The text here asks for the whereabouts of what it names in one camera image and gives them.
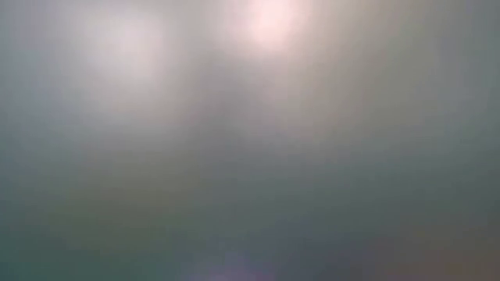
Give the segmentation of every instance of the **hazy gray background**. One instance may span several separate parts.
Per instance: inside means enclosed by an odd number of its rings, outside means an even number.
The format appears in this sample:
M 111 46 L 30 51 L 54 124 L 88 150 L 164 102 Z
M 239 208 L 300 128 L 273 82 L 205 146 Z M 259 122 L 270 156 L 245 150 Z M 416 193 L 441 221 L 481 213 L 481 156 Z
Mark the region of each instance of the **hazy gray background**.
M 500 278 L 500 2 L 280 1 L 0 1 L 0 279 Z

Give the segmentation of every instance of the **fog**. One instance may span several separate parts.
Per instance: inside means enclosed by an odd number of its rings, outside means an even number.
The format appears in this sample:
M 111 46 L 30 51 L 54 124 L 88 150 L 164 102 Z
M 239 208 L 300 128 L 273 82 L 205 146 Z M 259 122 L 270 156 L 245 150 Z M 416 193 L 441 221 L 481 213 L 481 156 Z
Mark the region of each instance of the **fog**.
M 0 279 L 497 279 L 498 8 L 0 0 Z

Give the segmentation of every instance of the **blurry surface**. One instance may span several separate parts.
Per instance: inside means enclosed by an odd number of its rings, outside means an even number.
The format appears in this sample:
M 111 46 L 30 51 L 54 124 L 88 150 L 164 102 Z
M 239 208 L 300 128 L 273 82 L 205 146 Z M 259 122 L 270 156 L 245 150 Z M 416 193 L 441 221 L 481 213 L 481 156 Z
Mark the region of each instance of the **blurry surface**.
M 499 8 L 0 1 L 0 279 L 498 279 Z

